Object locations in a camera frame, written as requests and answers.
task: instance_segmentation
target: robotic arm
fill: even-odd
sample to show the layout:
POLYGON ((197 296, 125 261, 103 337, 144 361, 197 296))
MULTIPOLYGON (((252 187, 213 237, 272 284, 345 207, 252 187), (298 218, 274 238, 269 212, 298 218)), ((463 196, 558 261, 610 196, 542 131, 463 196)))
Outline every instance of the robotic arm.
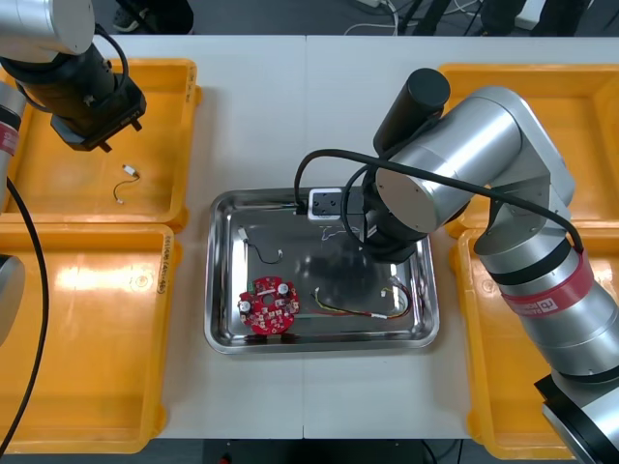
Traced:
MULTIPOLYGON (((141 129, 146 100, 120 46, 95 24, 90 0, 0 0, 0 65, 19 89, 0 82, 0 183, 6 183, 26 102, 51 113, 52 127, 74 150, 108 152, 107 139, 116 132, 127 125, 141 129), (93 45, 95 32, 119 53, 122 73, 113 73, 93 45)), ((4 192, 0 188, 0 204, 4 192)), ((0 255, 0 345, 17 314, 24 276, 18 258, 0 255)))
MULTIPOLYGON (((491 186, 504 198, 545 212, 546 217, 492 199, 488 227, 475 252, 551 366, 551 374, 536 384, 545 398, 545 416, 581 462, 617 463, 619 308, 595 281, 586 250, 569 224, 574 179, 517 94, 487 87, 441 117, 449 93, 439 72, 411 74, 374 137, 379 159, 340 156, 373 167, 361 170, 367 171, 361 209, 344 201, 353 177, 338 218, 363 215, 366 253, 375 260, 401 262, 414 252, 416 241, 456 218, 473 196, 422 177, 491 186), (418 178, 394 171, 396 165, 423 171, 418 178), (553 215, 563 225, 547 218, 553 215), (577 239, 574 246, 566 238, 566 224, 577 239)), ((295 186, 299 180, 298 172, 295 186)), ((324 206, 311 200, 312 193, 311 220, 333 220, 322 217, 325 210, 316 209, 324 206)))

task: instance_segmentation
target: metal tray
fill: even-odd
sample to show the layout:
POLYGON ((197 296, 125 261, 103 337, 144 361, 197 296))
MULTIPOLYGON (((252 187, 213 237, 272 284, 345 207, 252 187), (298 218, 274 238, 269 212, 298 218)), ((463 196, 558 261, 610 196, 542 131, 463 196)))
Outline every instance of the metal tray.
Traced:
MULTIPOLYGON (((309 190, 304 190, 307 199, 309 190)), ((224 354, 348 351, 378 348, 421 348, 438 333, 439 315, 429 239, 405 263, 374 263, 355 249, 338 225, 324 226, 295 215, 291 188, 238 190, 218 197, 211 208, 207 260, 204 332, 224 354), (243 227, 254 248, 239 235, 243 227), (248 282, 262 276, 291 280, 301 299, 301 312, 284 335, 261 336, 241 322, 237 303, 248 282), (319 310, 310 292, 330 305, 388 314, 394 299, 382 298, 398 276, 413 296, 412 310, 397 319, 331 316, 319 310)))

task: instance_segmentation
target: floor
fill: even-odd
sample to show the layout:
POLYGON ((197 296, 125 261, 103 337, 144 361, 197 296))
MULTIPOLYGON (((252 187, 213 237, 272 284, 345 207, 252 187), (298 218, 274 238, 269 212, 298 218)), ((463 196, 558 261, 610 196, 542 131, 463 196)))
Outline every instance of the floor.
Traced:
MULTIPOLYGON (((457 464, 459 440, 427 440, 439 464, 457 464)), ((343 441, 339 444, 311 443, 314 453, 294 449, 301 442, 153 440, 146 449, 133 455, 12 456, 2 464, 220 464, 223 456, 231 464, 426 464, 431 463, 418 440, 343 441)), ((499 464, 486 450, 464 441, 460 464, 499 464)), ((574 461, 515 461, 520 464, 574 464, 574 461)))
MULTIPOLYGON (((408 0, 393 0, 397 7, 408 3, 408 0)), ((112 31, 112 19, 115 3, 110 0, 93 0, 97 21, 107 30, 112 31)), ((350 26, 358 23, 374 23, 390 25, 389 15, 378 15, 376 10, 365 8, 356 0, 190 0, 195 21, 195 34, 258 34, 258 35, 342 35, 350 26)), ((419 10, 422 15, 428 1, 419 10)), ((610 26, 605 27, 608 19, 617 10, 616 0, 595 0, 585 17, 581 20, 577 34, 588 37, 619 36, 619 18, 610 26)), ((466 30, 471 16, 468 14, 450 14, 445 16, 438 26, 437 35, 460 36, 466 30)), ((479 19, 472 30, 479 28, 479 19)), ((391 35, 388 27, 359 27, 351 34, 355 35, 391 35)), ((516 30, 514 35, 526 35, 526 31, 516 30)), ((434 451, 441 464, 457 463, 459 442, 453 440, 429 440, 429 446, 434 451)), ((218 464, 220 458, 229 453, 234 464, 285 463, 286 453, 295 446, 290 442, 254 442, 254 441, 221 441, 221 440, 154 440, 141 453, 135 455, 93 455, 93 456, 13 456, 3 459, 3 464, 218 464)), ((372 453, 381 454, 384 464, 431 462, 429 456, 422 458, 424 453, 419 441, 393 442, 344 442, 336 446, 339 454, 345 454, 355 464, 365 461, 356 456, 361 454, 368 462, 372 461, 372 453)), ((328 462, 324 456, 319 456, 311 462, 328 462)), ((345 464, 347 459, 338 457, 339 464, 345 464)), ((499 461, 491 457, 483 447, 470 440, 464 442, 461 464, 493 464, 499 461)), ((553 464, 573 461, 548 461, 553 464)))
MULTIPOLYGON (((97 20, 112 31, 112 19, 116 9, 111 0, 92 0, 97 20)), ((617 12, 616 0, 592 0, 593 4, 580 21, 578 36, 617 37, 619 18, 606 27, 617 12)), ((392 17, 384 12, 366 8, 357 0, 189 0, 194 11, 195 34, 257 34, 257 35, 342 35, 354 24, 374 23, 392 25, 392 17)), ((393 0, 397 8, 411 0, 393 0)), ((460 5, 470 0, 459 0, 460 5)), ((417 15, 423 15, 429 0, 425 0, 417 15)), ((475 12, 476 6, 467 10, 475 12)), ((461 36, 471 20, 468 14, 457 13, 444 16, 436 35, 461 36)), ((479 29, 476 20, 472 31, 479 29)), ((351 35, 391 35, 391 28, 359 27, 351 35)), ((525 35, 516 30, 514 35, 525 35)))

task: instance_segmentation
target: table surface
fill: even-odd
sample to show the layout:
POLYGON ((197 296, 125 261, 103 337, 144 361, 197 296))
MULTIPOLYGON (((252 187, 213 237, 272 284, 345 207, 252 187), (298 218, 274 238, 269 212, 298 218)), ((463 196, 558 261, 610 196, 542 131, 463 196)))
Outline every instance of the table surface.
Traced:
MULTIPOLYGON (((373 153, 405 78, 467 63, 617 63, 619 39, 120 37, 130 57, 189 58, 203 90, 179 235, 163 405, 167 438, 463 438, 470 409, 454 241, 432 234, 441 328, 427 349, 226 356, 206 342, 209 207, 231 189, 291 187, 309 151, 373 153), (277 163, 279 169, 265 169, 277 163), (262 400, 254 401, 260 392, 262 400), (272 409, 272 404, 285 404, 272 409)), ((106 56, 111 48, 97 40, 106 56)), ((341 186, 358 168, 318 160, 305 186, 341 186)))

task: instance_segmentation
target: thin cable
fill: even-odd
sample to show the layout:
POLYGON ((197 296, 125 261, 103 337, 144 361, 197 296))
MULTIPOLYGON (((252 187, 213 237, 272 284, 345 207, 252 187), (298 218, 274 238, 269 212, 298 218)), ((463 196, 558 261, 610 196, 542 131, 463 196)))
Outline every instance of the thin cable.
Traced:
POLYGON ((255 253, 258 255, 258 259, 260 260, 262 264, 279 264, 281 260, 283 259, 283 252, 280 249, 278 249, 277 261, 267 261, 262 257, 262 254, 260 253, 260 250, 258 249, 256 245, 251 244, 250 242, 247 242, 247 241, 245 241, 245 243, 247 244, 248 247, 255 249, 255 253))
POLYGON ((479 13, 482 10, 483 6, 484 6, 484 3, 480 2, 480 6, 475 11, 475 14, 473 14, 473 18, 471 19, 471 22, 468 23, 468 27, 466 28, 466 30, 464 31, 464 34, 462 34, 462 36, 468 35, 468 31, 470 31, 471 27, 473 27, 473 24, 475 23, 475 19, 477 19, 477 16, 479 15, 479 13))
POLYGON ((32 100, 32 98, 26 92, 26 89, 24 89, 23 86, 19 82, 15 81, 15 85, 17 86, 17 90, 21 93, 21 95, 24 96, 26 101, 29 102, 33 108, 36 108, 39 111, 42 111, 43 113, 51 113, 51 111, 45 108, 42 104, 38 104, 37 102, 32 100))
MULTIPOLYGON (((417 22, 418 21, 412 21, 408 25, 409 26, 415 26, 415 25, 417 25, 417 22)), ((344 32, 343 35, 347 36, 350 31, 352 31, 354 29, 357 29, 358 27, 379 27, 379 28, 386 28, 386 29, 393 29, 394 28, 394 26, 392 26, 391 24, 371 24, 371 23, 368 23, 368 22, 362 22, 362 23, 354 24, 354 25, 350 26, 348 29, 346 29, 346 31, 344 32)))
POLYGON ((432 448, 430 448, 429 445, 426 443, 426 440, 422 440, 422 445, 424 445, 424 448, 429 454, 429 457, 432 458, 432 464, 438 464, 438 461, 436 460, 436 456, 434 455, 434 451, 432 451, 432 448))
POLYGON ((391 12, 394 14, 394 33, 392 35, 396 36, 398 34, 398 25, 399 25, 398 10, 394 6, 394 4, 391 3, 391 0, 383 0, 381 3, 385 5, 388 9, 390 9, 391 12))
POLYGON ((112 194, 114 195, 114 199, 116 200, 116 203, 123 205, 125 203, 124 200, 122 200, 121 198, 118 197, 118 193, 116 192, 116 190, 123 185, 126 184, 133 184, 134 182, 137 182, 141 179, 141 177, 139 177, 139 175, 136 175, 135 177, 133 177, 133 179, 130 179, 128 181, 123 181, 123 182, 119 182, 118 184, 116 184, 116 187, 114 187, 114 190, 112 191, 112 194))
POLYGON ((464 446, 464 440, 460 440, 460 449, 457 451, 457 463, 460 464, 460 460, 462 459, 462 447, 464 446))
MULTIPOLYGON (((401 12, 403 9, 405 9, 406 7, 408 7, 411 3, 413 3, 415 0, 410 0, 409 2, 406 2, 405 4, 403 4, 401 7, 399 7, 396 11, 399 13, 401 12)), ((357 6, 359 2, 357 2, 357 0, 353 0, 353 4, 355 5, 355 7, 357 6)), ((357 10, 364 12, 366 15, 370 15, 370 16, 391 16, 392 13, 388 12, 388 13, 374 13, 374 12, 369 12, 366 11, 365 9, 362 8, 357 8, 357 10)))
POLYGON ((439 454, 438 456, 436 456, 436 460, 440 462, 442 458, 450 454, 456 448, 456 445, 458 443, 459 443, 459 439, 453 440, 452 443, 449 445, 449 447, 445 449, 442 454, 439 454))
POLYGON ((399 317, 403 317, 410 312, 411 308, 413 307, 413 299, 410 295, 410 292, 408 292, 408 289, 404 287, 404 285, 402 285, 401 283, 393 282, 393 281, 392 283, 404 295, 405 299, 401 295, 398 295, 396 292, 394 292, 394 290, 388 287, 384 287, 381 289, 381 297, 385 296, 386 292, 390 292, 398 298, 399 307, 403 307, 403 309, 396 314, 387 315, 387 314, 379 314, 379 313, 370 312, 370 311, 355 311, 353 309, 345 309, 343 307, 336 307, 330 304, 323 303, 318 299, 318 292, 320 291, 320 287, 316 288, 314 293, 310 293, 310 295, 314 298, 314 300, 316 301, 316 304, 321 309, 335 313, 335 314, 328 314, 328 315, 343 316, 343 315, 351 314, 355 316, 374 317, 378 319, 398 319, 399 317))
POLYGON ((7 447, 9 446, 9 443, 15 435, 15 431, 19 426, 19 422, 23 417, 23 413, 26 411, 26 406, 28 406, 28 401, 30 400, 30 396, 32 395, 32 390, 35 388, 35 382, 37 381, 37 375, 39 373, 39 368, 41 367, 41 360, 43 359, 45 338, 47 337, 47 325, 49 323, 49 283, 47 281, 47 267, 45 265, 43 247, 41 246, 41 241, 39 240, 39 236, 37 235, 37 229, 35 227, 35 224, 30 217, 30 213, 28 213, 28 208, 26 208, 26 205, 21 199, 17 188, 15 188, 13 182, 11 182, 11 179, 9 178, 7 178, 7 188, 9 189, 9 192, 11 193, 15 204, 19 208, 19 212, 21 213, 23 221, 26 224, 26 228, 28 229, 28 234, 30 235, 32 246, 35 249, 35 254, 37 255, 37 262, 39 263, 39 273, 41 274, 43 314, 41 318, 41 332, 39 333, 39 344, 37 345, 37 353, 35 355, 35 361, 32 366, 30 380, 28 381, 26 391, 23 395, 23 398, 21 399, 21 404, 19 405, 19 409, 17 409, 17 413, 15 414, 13 423, 9 427, 9 431, 7 432, 7 435, 2 441, 2 445, 0 445, 0 458, 2 458, 2 456, 4 455, 7 447))
POLYGON ((466 7, 471 7, 473 5, 475 5, 477 2, 479 2, 480 0, 473 0, 472 2, 468 2, 465 3, 464 5, 460 5, 457 0, 454 0, 454 5, 456 5, 456 7, 453 10, 449 10, 448 12, 445 12, 443 15, 454 15, 456 13, 464 13, 466 15, 474 15, 474 13, 472 12, 467 12, 465 10, 466 7))
POLYGON ((120 83, 118 84, 116 89, 114 89, 114 92, 109 94, 103 100, 103 102, 107 102, 112 97, 115 97, 116 95, 118 95, 125 87, 125 82, 127 81, 127 78, 129 77, 129 62, 127 61, 127 56, 125 55, 125 52, 123 51, 121 46, 114 39, 112 39, 112 37, 109 34, 107 34, 107 31, 105 31, 105 29, 103 29, 103 26, 101 26, 99 23, 95 24, 95 33, 99 34, 101 37, 106 39, 110 45, 112 45, 112 47, 116 50, 116 53, 118 53, 120 62, 123 65, 123 74, 120 78, 120 83))
POLYGON ((355 162, 360 162, 362 164, 369 164, 371 166, 380 167, 382 169, 394 171, 399 174, 416 177, 424 181, 430 181, 436 184, 451 187, 453 189, 464 190, 468 191, 469 193, 485 196, 486 198, 490 198, 491 200, 493 200, 496 204, 507 203, 508 205, 516 206, 518 208, 521 208, 523 210, 534 213, 538 216, 552 220, 553 222, 557 223, 570 234, 574 242, 575 250, 579 253, 584 251, 582 239, 580 238, 580 235, 578 234, 578 231, 576 230, 574 225, 564 217, 553 213, 551 210, 544 208, 543 206, 536 205, 535 203, 531 203, 530 201, 523 200, 522 198, 518 198, 517 196, 509 195, 508 193, 503 193, 492 188, 476 186, 475 184, 463 182, 458 179, 452 179, 450 177, 440 176, 438 174, 434 174, 433 172, 425 171, 424 169, 419 169, 417 167, 404 166, 396 162, 387 161, 375 157, 369 157, 368 155, 362 155, 356 152, 349 152, 347 150, 317 150, 303 158, 301 164, 299 164, 297 173, 294 178, 294 197, 295 203, 297 204, 297 212, 299 214, 306 214, 308 210, 307 205, 305 205, 301 200, 301 178, 303 177, 303 172, 305 171, 308 164, 317 158, 339 158, 342 160, 351 160, 355 162))

